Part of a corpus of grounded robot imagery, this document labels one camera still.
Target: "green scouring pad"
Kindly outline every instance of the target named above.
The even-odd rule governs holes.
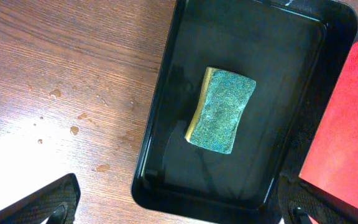
[[[186,140],[214,152],[230,154],[242,112],[255,87],[256,82],[250,78],[208,67]]]

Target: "black plastic tray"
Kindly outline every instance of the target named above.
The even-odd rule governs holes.
[[[356,32],[355,12],[335,1],[178,0],[132,183],[134,200],[211,222],[269,222],[265,205],[291,127],[302,122],[300,105],[322,96],[328,102],[332,92],[305,99],[309,83],[335,84]],[[257,82],[230,155],[184,138],[208,66]]]

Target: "wood grain surface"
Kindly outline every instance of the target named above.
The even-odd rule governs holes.
[[[201,223],[130,193],[174,5],[0,1],[0,209],[74,172],[75,223]]]

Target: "water spill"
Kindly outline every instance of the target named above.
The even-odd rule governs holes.
[[[80,131],[80,129],[79,129],[78,127],[76,127],[76,126],[72,126],[72,127],[70,128],[70,133],[71,133],[72,135],[77,135],[79,131]]]
[[[130,105],[130,110],[133,111],[133,112],[138,111],[139,106],[140,106],[140,105],[139,105],[139,102],[138,102],[138,101],[132,100],[132,101],[131,101],[131,105]]]
[[[59,97],[62,96],[62,93],[60,93],[60,90],[59,90],[59,89],[56,89],[56,90],[54,90],[54,91],[51,91],[51,92],[49,93],[49,95],[50,95],[52,98],[57,99],[57,98],[59,98]]]
[[[88,121],[89,121],[90,123],[94,124],[96,127],[99,127],[99,126],[96,124],[96,122],[94,122],[92,119],[88,119]]]
[[[98,172],[106,172],[109,169],[110,169],[110,165],[109,164],[104,164],[104,165],[97,166],[96,171],[98,171]]]
[[[85,113],[82,113],[81,115],[79,115],[77,118],[78,119],[84,119],[84,118],[86,118],[87,117],[87,115],[85,114]]]
[[[103,102],[103,104],[104,104],[105,106],[109,106],[109,105],[106,103],[106,100],[104,100],[103,98],[102,98],[102,102]]]
[[[129,147],[132,148],[132,144],[135,141],[135,132],[133,131],[126,131],[126,134],[124,136],[119,136],[118,140],[119,140],[119,144],[123,147]]]
[[[114,150],[120,151],[120,150],[121,150],[121,146],[120,146],[120,145],[114,146]]]

